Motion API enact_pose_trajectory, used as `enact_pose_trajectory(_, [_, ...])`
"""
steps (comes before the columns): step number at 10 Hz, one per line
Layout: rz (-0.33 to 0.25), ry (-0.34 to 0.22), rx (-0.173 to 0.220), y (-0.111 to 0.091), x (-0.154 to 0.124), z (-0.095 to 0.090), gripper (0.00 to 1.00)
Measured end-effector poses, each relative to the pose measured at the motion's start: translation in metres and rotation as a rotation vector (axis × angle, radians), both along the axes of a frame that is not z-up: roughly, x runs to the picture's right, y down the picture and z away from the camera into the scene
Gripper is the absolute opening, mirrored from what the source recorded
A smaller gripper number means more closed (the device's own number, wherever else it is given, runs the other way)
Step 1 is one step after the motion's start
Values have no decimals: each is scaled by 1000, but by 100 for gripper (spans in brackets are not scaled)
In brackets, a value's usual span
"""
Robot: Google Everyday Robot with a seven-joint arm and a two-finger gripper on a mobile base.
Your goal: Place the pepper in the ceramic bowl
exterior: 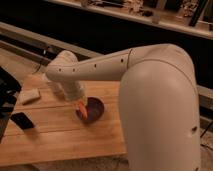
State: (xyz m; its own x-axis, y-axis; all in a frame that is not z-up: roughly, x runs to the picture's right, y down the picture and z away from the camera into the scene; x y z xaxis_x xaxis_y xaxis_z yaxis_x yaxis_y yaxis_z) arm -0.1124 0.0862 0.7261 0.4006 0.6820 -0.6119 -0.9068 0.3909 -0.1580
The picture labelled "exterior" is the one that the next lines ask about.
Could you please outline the white ribbed gripper body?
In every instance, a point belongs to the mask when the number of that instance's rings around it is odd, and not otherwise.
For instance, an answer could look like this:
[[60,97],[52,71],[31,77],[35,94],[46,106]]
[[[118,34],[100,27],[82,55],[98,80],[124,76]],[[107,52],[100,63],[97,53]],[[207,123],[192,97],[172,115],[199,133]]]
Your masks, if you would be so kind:
[[75,82],[63,82],[61,84],[61,87],[62,87],[62,89],[64,91],[65,98],[68,101],[78,100],[78,99],[82,98],[85,95],[84,87],[78,81],[75,81]]

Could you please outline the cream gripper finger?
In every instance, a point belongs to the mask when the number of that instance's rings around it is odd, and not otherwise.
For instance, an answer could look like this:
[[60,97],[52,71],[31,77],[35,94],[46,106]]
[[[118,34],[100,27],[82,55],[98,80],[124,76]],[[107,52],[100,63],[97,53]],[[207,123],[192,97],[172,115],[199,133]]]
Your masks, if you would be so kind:
[[87,105],[87,103],[88,103],[88,98],[87,98],[87,96],[83,96],[83,97],[80,99],[80,101],[81,101],[84,105]]

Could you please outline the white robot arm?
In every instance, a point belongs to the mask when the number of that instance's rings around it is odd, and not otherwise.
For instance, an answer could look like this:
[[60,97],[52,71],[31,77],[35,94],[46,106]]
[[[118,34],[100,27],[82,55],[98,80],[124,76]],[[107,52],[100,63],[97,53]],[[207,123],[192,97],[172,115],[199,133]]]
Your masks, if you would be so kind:
[[78,61],[61,52],[46,68],[65,96],[81,80],[118,81],[118,108],[131,171],[201,171],[199,98],[193,62],[173,44],[134,47]]

